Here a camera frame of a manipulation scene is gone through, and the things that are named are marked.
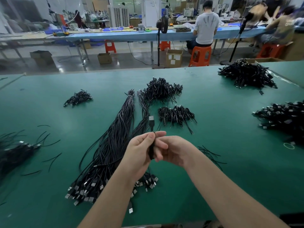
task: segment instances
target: black fan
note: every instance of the black fan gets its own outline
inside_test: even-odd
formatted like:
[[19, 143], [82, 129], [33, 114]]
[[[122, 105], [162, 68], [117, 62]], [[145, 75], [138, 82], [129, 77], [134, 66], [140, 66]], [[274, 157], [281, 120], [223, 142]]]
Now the black fan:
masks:
[[163, 69], [165, 68], [165, 66], [160, 66], [159, 65], [159, 51], [160, 51], [160, 47], [159, 47], [159, 36], [160, 36], [160, 32], [162, 33], [167, 33], [168, 31], [168, 17], [167, 16], [162, 16], [161, 17], [161, 21], [158, 21], [156, 23], [156, 27], [158, 28], [158, 32], [157, 32], [157, 37], [158, 37], [158, 47], [157, 47], [157, 51], [158, 51], [158, 57], [157, 57], [157, 65], [154, 65], [152, 67], [152, 69]]

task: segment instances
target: hand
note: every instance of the hand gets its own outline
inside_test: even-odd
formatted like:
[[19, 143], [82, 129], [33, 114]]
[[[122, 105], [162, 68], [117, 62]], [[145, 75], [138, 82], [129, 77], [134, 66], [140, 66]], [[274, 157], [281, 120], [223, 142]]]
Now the hand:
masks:
[[199, 152], [192, 143], [179, 136], [159, 137], [155, 141], [161, 141], [168, 145], [167, 149], [156, 145], [156, 150], [154, 152], [157, 155], [157, 158], [155, 158], [156, 161], [164, 160], [185, 169], [188, 166], [191, 166], [193, 153]]
[[[131, 139], [119, 167], [122, 168], [125, 173], [130, 175], [132, 181], [136, 182], [146, 172], [151, 162], [148, 155], [150, 145], [156, 138], [165, 135], [165, 131], [157, 131], [155, 133], [145, 133]], [[160, 140], [155, 140], [154, 145], [160, 149], [168, 149], [168, 145]], [[162, 158], [160, 155], [160, 152], [158, 152], [158, 155], [154, 153], [154, 158], [159, 160]]]

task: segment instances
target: right hand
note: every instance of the right hand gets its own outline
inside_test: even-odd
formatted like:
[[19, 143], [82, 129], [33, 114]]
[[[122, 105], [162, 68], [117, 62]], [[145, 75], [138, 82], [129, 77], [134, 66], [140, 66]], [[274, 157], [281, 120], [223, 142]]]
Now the right hand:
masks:
[[157, 139], [166, 143], [168, 149], [155, 147], [156, 162], [164, 160], [186, 169], [191, 166], [193, 153], [199, 151], [192, 143], [179, 136], [164, 136]]

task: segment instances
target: left hand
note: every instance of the left hand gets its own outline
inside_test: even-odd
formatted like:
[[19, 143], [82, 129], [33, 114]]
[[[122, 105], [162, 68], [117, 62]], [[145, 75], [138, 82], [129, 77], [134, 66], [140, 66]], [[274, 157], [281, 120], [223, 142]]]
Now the left hand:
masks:
[[[148, 150], [149, 146], [154, 142], [154, 140], [155, 146], [162, 149], [168, 149], [168, 145], [166, 143], [155, 139], [165, 135], [165, 131], [157, 131], [155, 133], [149, 132], [136, 136], [129, 142], [119, 167], [126, 174], [130, 175], [130, 178], [134, 183], [144, 175], [151, 162], [148, 155]], [[160, 152], [154, 152], [154, 158], [156, 161], [160, 161], [163, 157]]]

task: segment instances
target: stool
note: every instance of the stool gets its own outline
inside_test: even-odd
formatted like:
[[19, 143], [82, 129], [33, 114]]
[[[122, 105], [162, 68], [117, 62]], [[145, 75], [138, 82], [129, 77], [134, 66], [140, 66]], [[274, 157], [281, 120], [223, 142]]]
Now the stool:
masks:
[[159, 48], [161, 49], [161, 51], [164, 51], [166, 48], [171, 49], [171, 42], [161, 42], [159, 45]]
[[278, 58], [281, 55], [284, 47], [285, 45], [265, 43], [256, 58]]
[[116, 48], [114, 45], [114, 42], [112, 42], [111, 40], [105, 40], [105, 52], [108, 53], [109, 51], [114, 51], [114, 53], [116, 53]]
[[[205, 55], [207, 52], [209, 52], [209, 55], [208, 55], [208, 58], [206, 59]], [[208, 46], [208, 47], [195, 46], [192, 51], [192, 55], [191, 55], [191, 59], [190, 59], [188, 67], [190, 67], [191, 65], [209, 66], [210, 57], [211, 57], [211, 46]]]

